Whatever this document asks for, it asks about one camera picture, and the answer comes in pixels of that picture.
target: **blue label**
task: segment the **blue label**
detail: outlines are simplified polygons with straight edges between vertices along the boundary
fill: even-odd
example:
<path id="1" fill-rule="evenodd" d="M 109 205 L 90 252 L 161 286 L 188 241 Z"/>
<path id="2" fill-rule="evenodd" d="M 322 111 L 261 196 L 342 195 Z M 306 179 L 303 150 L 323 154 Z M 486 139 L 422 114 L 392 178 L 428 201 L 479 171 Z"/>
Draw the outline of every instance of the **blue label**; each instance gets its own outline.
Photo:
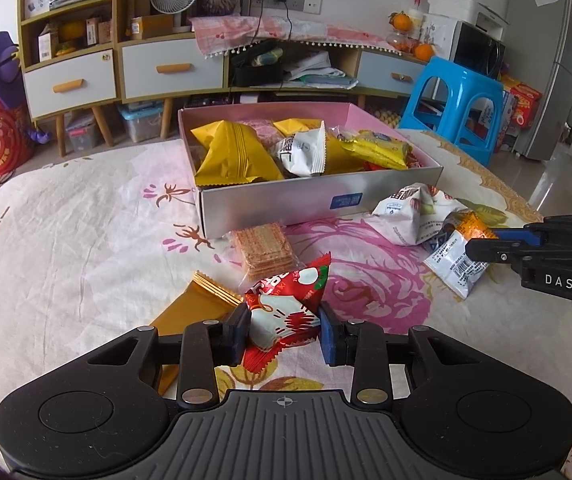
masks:
<path id="1" fill-rule="evenodd" d="M 341 209 L 343 207 L 355 207 L 361 203 L 363 193 L 353 193 L 351 195 L 338 195 L 333 197 L 330 209 Z"/>

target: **floral bedsheet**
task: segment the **floral bedsheet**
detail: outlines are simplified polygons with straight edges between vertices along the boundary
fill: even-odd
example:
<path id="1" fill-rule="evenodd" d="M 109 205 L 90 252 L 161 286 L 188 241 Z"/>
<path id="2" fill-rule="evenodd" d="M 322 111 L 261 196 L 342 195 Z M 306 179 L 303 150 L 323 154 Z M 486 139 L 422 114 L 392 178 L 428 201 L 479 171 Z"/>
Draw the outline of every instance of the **floral bedsheet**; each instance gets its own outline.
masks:
<path id="1" fill-rule="evenodd" d="M 440 161 L 439 187 L 490 226 L 540 217 L 450 144 L 406 132 Z M 112 150 L 18 176 L 0 189 L 0 401 L 13 389 L 153 320 L 195 270 L 235 287 L 242 271 L 225 238 L 199 232 L 181 140 Z M 424 264 L 419 248 L 393 246 L 362 216 L 291 226 L 307 262 L 331 251 L 324 299 L 342 317 L 405 333 L 427 324 L 558 388 L 572 401 L 570 302 L 522 289 L 492 266 L 466 301 Z M 216 370 L 228 388 L 343 389 L 352 370 L 323 364 L 318 344 L 282 352 L 261 374 Z M 397 397 L 408 388 L 391 367 Z M 572 479 L 572 453 L 564 466 Z"/>

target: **pink cloth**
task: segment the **pink cloth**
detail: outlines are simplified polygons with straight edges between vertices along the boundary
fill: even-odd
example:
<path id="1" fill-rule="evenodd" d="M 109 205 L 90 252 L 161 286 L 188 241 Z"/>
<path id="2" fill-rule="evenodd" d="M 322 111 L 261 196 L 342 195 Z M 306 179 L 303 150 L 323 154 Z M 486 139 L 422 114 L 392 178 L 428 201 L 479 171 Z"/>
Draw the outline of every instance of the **pink cloth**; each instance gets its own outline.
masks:
<path id="1" fill-rule="evenodd" d="M 252 16 L 193 18 L 192 27 L 199 50 L 204 56 L 222 54 L 247 46 L 253 41 L 269 39 L 357 46 L 401 54 L 384 38 L 347 25 L 328 25 L 303 20 L 289 22 L 280 16 L 264 16 L 261 23 L 259 18 Z"/>

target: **orange drawer handle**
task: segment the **orange drawer handle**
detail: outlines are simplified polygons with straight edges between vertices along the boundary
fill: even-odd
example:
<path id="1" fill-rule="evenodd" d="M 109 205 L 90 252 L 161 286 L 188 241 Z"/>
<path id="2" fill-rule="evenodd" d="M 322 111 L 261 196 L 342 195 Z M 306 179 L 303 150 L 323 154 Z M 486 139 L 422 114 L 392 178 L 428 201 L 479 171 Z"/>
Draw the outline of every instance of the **orange drawer handle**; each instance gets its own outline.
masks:
<path id="1" fill-rule="evenodd" d="M 55 94 L 65 94 L 66 92 L 80 89 L 83 86 L 84 81 L 85 79 L 75 79 L 74 81 L 61 83 L 61 85 L 54 85 L 52 91 Z"/>
<path id="2" fill-rule="evenodd" d="M 391 76 L 391 78 L 396 79 L 397 81 L 401 81 L 402 83 L 412 83 L 413 82 L 413 78 L 410 77 L 409 75 L 398 74 L 396 72 L 393 72 L 390 76 Z"/>
<path id="3" fill-rule="evenodd" d="M 192 69 L 192 63 L 179 63 L 176 65 L 159 65 L 157 66 L 158 74 L 176 74 L 179 72 L 188 72 Z"/>

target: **power outlet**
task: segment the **power outlet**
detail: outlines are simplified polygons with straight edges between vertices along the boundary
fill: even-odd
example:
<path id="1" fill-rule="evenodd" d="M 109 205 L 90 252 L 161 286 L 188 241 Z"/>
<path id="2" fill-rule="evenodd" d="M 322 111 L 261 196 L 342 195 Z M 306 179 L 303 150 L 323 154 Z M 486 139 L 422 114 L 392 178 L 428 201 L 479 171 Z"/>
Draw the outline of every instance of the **power outlet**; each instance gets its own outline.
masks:
<path id="1" fill-rule="evenodd" d="M 304 12 L 307 12 L 308 14 L 321 14 L 322 0 L 305 0 Z"/>
<path id="2" fill-rule="evenodd" d="M 305 1 L 306 0 L 286 0 L 286 3 L 284 4 L 277 0 L 264 0 L 263 8 L 286 10 L 286 6 L 288 6 L 288 10 L 298 10 L 299 12 L 302 12 L 304 10 Z M 261 0 L 253 0 L 253 7 L 261 7 Z"/>

